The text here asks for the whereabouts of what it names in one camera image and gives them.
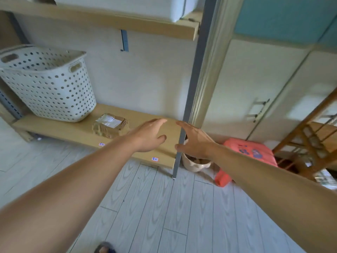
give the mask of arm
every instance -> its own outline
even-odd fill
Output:
[[[188,136],[178,151],[214,161],[306,252],[337,252],[337,194],[306,178],[237,153],[202,130],[177,122]]]
[[[0,211],[1,252],[66,252],[134,152],[166,140],[165,119],[144,123],[34,187]]]

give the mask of small brown box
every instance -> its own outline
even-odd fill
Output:
[[[99,136],[114,138],[128,133],[130,127],[127,119],[105,113],[92,124],[92,130]]]

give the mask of white laundry basket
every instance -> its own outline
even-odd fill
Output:
[[[77,50],[15,46],[0,51],[0,76],[35,115],[78,122],[96,106],[85,55]]]

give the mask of cabinet handle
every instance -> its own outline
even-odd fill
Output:
[[[255,119],[254,119],[254,123],[255,122],[257,122],[259,119],[261,119],[261,117],[262,117],[262,115],[264,114],[264,110],[265,110],[265,108],[266,108],[266,104],[268,103],[270,101],[270,98],[267,100],[267,101],[264,101],[263,102],[263,106],[262,106],[262,108],[261,108],[261,110],[259,111],[259,113],[258,114],[256,114],[255,115]]]

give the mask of gray wood-grain floor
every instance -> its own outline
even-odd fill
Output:
[[[0,119],[0,206],[93,152],[44,138],[24,142]],[[118,253],[303,253],[238,186],[213,185],[215,171],[191,173],[129,160],[68,252],[110,241]]]

